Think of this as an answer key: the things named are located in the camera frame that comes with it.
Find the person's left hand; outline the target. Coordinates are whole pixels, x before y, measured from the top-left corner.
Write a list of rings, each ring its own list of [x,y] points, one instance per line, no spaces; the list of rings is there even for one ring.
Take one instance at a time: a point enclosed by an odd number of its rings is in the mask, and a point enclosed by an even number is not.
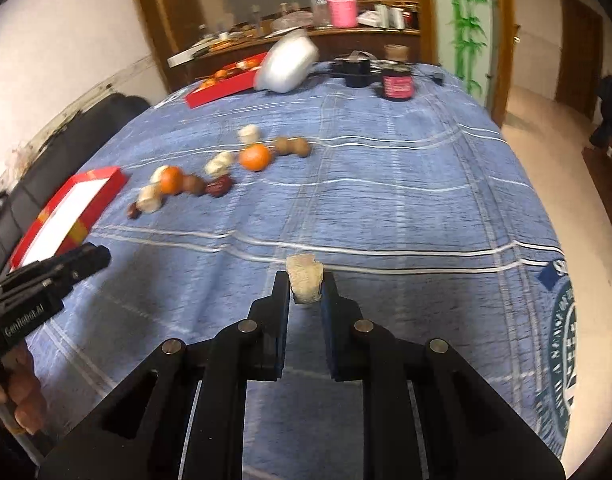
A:
[[[41,393],[34,357],[25,340],[3,358],[3,364],[8,373],[8,383],[0,385],[0,405],[11,401],[15,405],[16,422],[28,434],[36,434],[44,426],[47,401]]]

